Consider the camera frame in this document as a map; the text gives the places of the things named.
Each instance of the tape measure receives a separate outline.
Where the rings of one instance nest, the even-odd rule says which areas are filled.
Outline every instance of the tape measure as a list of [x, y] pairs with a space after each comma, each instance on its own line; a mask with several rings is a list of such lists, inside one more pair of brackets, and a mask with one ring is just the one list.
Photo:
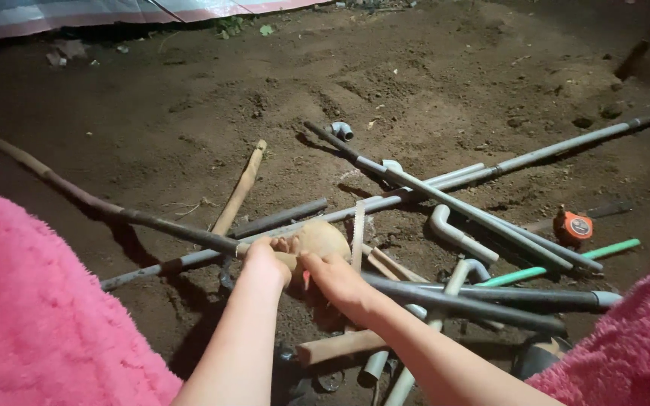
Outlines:
[[553, 233], [561, 245], [578, 248], [583, 241], [591, 238], [594, 225], [590, 218], [567, 212], [561, 205], [553, 219]]

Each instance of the hand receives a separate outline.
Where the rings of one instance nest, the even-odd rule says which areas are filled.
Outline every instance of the hand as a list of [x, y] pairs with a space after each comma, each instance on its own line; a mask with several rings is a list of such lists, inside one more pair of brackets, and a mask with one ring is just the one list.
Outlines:
[[269, 272], [273, 277], [282, 278], [282, 287], [290, 283], [292, 274], [287, 266], [275, 257], [272, 247], [277, 243], [270, 237], [260, 237], [250, 245], [243, 260], [243, 272]]
[[300, 258], [325, 298], [350, 320], [367, 327], [368, 314], [381, 294], [337, 254], [320, 258], [303, 251]]

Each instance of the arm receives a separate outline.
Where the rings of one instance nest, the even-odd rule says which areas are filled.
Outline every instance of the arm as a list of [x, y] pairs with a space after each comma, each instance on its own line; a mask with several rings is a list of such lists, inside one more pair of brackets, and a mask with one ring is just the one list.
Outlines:
[[290, 271], [269, 239], [248, 250], [210, 344], [172, 406], [270, 403], [277, 304]]
[[372, 329], [410, 369], [431, 404], [563, 406], [431, 329], [368, 285], [341, 258], [302, 258], [323, 294], [348, 318]]

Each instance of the saw blade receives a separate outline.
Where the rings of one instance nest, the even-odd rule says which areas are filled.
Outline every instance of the saw blade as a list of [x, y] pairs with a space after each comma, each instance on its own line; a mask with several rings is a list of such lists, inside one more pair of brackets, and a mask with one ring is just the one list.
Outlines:
[[363, 263], [363, 236], [366, 230], [366, 204], [359, 200], [355, 203], [355, 220], [352, 223], [352, 268], [360, 272]]

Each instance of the striped tarp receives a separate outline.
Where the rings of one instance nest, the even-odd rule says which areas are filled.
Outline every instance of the striped tarp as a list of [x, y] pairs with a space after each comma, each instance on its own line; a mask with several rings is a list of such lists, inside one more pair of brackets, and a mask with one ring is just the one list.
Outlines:
[[0, 38], [65, 26], [117, 22], [191, 23], [235, 14], [294, 9], [317, 2], [319, 0], [0, 0]]

